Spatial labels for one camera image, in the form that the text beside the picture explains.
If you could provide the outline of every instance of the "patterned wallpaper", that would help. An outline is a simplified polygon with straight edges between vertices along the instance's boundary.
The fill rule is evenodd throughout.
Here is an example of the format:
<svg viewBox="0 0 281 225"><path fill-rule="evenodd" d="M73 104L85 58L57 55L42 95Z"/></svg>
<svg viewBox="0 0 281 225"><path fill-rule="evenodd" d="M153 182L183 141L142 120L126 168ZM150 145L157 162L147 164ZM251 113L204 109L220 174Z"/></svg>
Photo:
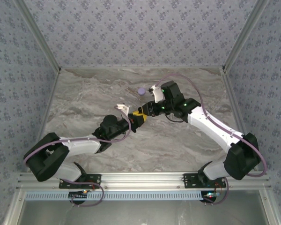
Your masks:
<svg viewBox="0 0 281 225"><path fill-rule="evenodd" d="M270 1L229 75L281 208L281 0Z"/></svg>
<svg viewBox="0 0 281 225"><path fill-rule="evenodd" d="M256 0L25 0L62 67L222 65Z"/></svg>
<svg viewBox="0 0 281 225"><path fill-rule="evenodd" d="M0 0L0 225L34 144L55 72L12 0Z"/></svg>

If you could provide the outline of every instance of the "marble tabletop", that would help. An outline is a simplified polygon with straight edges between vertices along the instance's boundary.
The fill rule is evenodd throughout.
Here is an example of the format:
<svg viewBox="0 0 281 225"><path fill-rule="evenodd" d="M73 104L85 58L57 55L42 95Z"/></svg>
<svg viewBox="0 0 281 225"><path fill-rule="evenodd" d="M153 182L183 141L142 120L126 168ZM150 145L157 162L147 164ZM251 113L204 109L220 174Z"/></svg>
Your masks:
<svg viewBox="0 0 281 225"><path fill-rule="evenodd" d="M62 70L53 95L44 134L63 137L87 136L99 127L107 114L120 118L116 103L136 110L154 97L148 89L167 74L188 76L200 89L207 110L236 128L232 109L219 69L199 68L106 68ZM184 79L173 77L185 98L200 100ZM224 156L211 138L186 123L173 123L164 115L149 117L144 125L122 142L100 154L83 154L68 159L87 172L169 172L196 171L205 163Z"/></svg>

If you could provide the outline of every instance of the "black mounting bracket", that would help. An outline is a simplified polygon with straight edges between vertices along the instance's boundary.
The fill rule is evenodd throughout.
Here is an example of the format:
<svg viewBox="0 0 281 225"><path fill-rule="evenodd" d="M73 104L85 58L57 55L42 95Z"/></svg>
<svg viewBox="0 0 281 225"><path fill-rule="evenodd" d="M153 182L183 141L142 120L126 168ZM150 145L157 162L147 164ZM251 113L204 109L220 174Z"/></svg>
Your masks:
<svg viewBox="0 0 281 225"><path fill-rule="evenodd" d="M198 173L184 173L183 178L184 187L187 188L219 188L216 183L219 183L222 188L226 187L224 177L213 180L209 185L203 185L199 180Z"/></svg>
<svg viewBox="0 0 281 225"><path fill-rule="evenodd" d="M82 182L93 182L96 184L101 184L101 174L84 174L83 177L84 181ZM96 185L89 185L89 184L71 184L64 180L60 180L59 182L60 189L99 189Z"/></svg>

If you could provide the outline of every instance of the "purple cable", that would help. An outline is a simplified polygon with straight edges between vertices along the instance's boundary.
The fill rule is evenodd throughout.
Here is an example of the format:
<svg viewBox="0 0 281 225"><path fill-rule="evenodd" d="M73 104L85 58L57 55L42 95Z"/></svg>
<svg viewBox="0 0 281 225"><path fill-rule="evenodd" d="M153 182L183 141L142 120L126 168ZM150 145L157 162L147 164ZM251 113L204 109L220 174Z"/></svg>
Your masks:
<svg viewBox="0 0 281 225"><path fill-rule="evenodd" d="M96 206L98 204L100 204L104 198L104 190L103 190L103 187L100 185L100 184L97 184L97 183L94 183L94 182L75 182L75 181L70 181L70 180L64 180L65 182L68 182L70 184L89 184L89 185L95 185L97 187L99 187L101 190L102 190L102 196L101 198L93 203L93 204L88 204L88 205L77 205L74 203L74 198L77 196L77 195L73 195L72 199L71 199L71 203L73 206L76 206L76 207L91 207L91 206Z"/></svg>
<svg viewBox="0 0 281 225"><path fill-rule="evenodd" d="M58 140L58 141L53 141L53 142L49 142L47 144L44 144L43 146L39 147L38 149L34 150L32 153L30 153L25 159L24 159L24 164L27 163L27 161L35 154L37 154L40 150L50 146L50 145L53 145L53 144L58 144L58 143L63 143L63 142L68 142L68 141L71 141L71 142L77 142L77 141L86 141L86 140L90 140L90 141L100 141L100 142L107 142L107 143L117 143L117 142L120 142L124 139L126 139L130 132L131 132L131 122L128 118L128 116L126 116L125 113L123 113L120 109L118 109L116 106L114 107L116 110L120 111L121 114L124 116L125 120L128 122L128 125L129 125L129 130L126 134L126 136L122 137L121 139L118 139L118 140L111 140L111 141L107 141L107 140L103 140L103 139L99 139L99 138L87 138L87 137L76 137L76 138L69 138L69 139L61 139L61 140Z"/></svg>
<svg viewBox="0 0 281 225"><path fill-rule="evenodd" d="M228 193L229 193L229 183L228 183L228 180L227 180L226 177L225 177L225 182L226 182L226 186L227 186L226 194L225 194L225 196L224 196L219 202L214 203L214 202L211 201L210 199L203 197L204 200L210 202L210 203L207 203L208 205L218 205L218 204L221 204L223 201L226 200L226 198L227 198L227 196L228 196Z"/></svg>
<svg viewBox="0 0 281 225"><path fill-rule="evenodd" d="M206 118L209 119L210 122L212 122L215 126L217 126L219 129L221 129L222 131L226 132L227 134L237 138L238 140L242 141L243 143L245 143L246 145L248 145L250 148L252 148L256 154L260 157L261 161L262 161L262 164L263 164L263 171L261 174L247 174L247 176L250 176L250 177L261 177L263 176L266 171L267 171L267 165L266 165L266 161L265 159L263 158L263 156L261 155L261 153L258 151L257 148L255 148L255 146L253 146L251 143L249 143L248 141L246 141L245 139L243 139L242 137L239 137L238 135L234 134L233 132L230 132L229 130L227 130L226 128L222 127L221 125L217 124L212 118L210 118L208 116L208 113L205 109L205 106L204 106L204 102L203 102L203 97L201 96L201 93L199 91L199 89L197 88L197 86L191 81L191 79L189 79L188 77L182 75L182 74L169 74L169 75L166 75L165 77L163 77L155 86L157 87L164 79L168 78L169 76L179 76L179 77L182 77L186 80L188 80L191 85L195 88L195 90L197 91L199 97L200 97L200 101L201 101L201 105L202 105L202 109L203 109L203 112L206 116Z"/></svg>

